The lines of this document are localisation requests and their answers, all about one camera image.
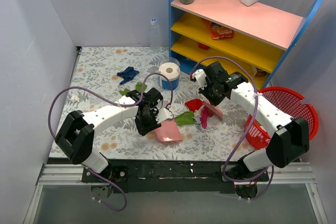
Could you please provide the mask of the red paper scrap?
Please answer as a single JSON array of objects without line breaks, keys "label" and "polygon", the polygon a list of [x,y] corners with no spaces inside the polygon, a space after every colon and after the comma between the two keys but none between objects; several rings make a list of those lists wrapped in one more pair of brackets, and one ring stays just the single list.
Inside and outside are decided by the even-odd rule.
[{"label": "red paper scrap", "polygon": [[203,106],[203,101],[200,99],[193,99],[185,102],[185,105],[190,111],[195,112]]}]

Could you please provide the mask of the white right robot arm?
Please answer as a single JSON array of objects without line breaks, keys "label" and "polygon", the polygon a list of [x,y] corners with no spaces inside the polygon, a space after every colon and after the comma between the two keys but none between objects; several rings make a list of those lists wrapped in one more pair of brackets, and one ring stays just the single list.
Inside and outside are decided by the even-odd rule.
[{"label": "white right robot arm", "polygon": [[309,145],[309,124],[303,117],[294,118],[286,114],[257,91],[256,84],[249,82],[249,74],[242,70],[229,74],[216,61],[204,69],[193,69],[190,80],[199,85],[198,92],[211,105],[219,105],[225,98],[240,105],[252,118],[251,128],[257,121],[270,136],[267,147],[241,157],[237,165],[223,166],[223,177],[233,182],[251,181],[268,167],[284,168],[307,153]]}]

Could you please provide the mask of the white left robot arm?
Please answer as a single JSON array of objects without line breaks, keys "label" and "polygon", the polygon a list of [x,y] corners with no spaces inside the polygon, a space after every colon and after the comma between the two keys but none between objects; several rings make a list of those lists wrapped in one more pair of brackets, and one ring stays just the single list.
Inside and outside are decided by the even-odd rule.
[{"label": "white left robot arm", "polygon": [[91,169],[98,181],[106,182],[112,176],[112,164],[93,148],[94,139],[109,127],[130,118],[134,118],[138,133],[145,136],[160,128],[162,122],[173,119],[170,110],[158,108],[162,103],[161,93],[152,88],[144,94],[130,91],[114,105],[95,111],[72,111],[66,116],[55,142],[72,164]]}]

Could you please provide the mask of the magenta paper scrap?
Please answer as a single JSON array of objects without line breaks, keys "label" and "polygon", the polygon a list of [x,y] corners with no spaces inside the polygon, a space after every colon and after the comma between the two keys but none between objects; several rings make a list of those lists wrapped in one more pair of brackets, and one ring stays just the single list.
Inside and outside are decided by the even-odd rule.
[{"label": "magenta paper scrap", "polygon": [[207,119],[211,118],[213,114],[208,110],[207,107],[203,106],[201,110],[201,116],[200,116],[200,121],[201,121],[201,126],[202,128],[206,129],[207,128]]}]

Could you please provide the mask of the pink hand brush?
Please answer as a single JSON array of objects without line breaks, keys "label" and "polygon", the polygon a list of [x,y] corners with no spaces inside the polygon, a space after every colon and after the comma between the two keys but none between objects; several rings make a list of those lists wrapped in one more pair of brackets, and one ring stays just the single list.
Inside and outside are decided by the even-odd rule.
[{"label": "pink hand brush", "polygon": [[208,101],[203,101],[203,105],[207,108],[207,110],[215,115],[219,120],[223,120],[223,112],[218,109],[216,106],[211,105]]}]

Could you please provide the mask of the pink dustpan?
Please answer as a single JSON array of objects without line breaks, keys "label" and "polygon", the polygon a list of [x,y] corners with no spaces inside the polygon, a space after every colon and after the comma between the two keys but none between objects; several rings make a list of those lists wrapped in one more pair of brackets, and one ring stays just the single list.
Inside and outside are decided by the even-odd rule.
[{"label": "pink dustpan", "polygon": [[162,122],[161,127],[153,130],[153,133],[157,141],[164,144],[183,140],[179,127],[174,120]]}]

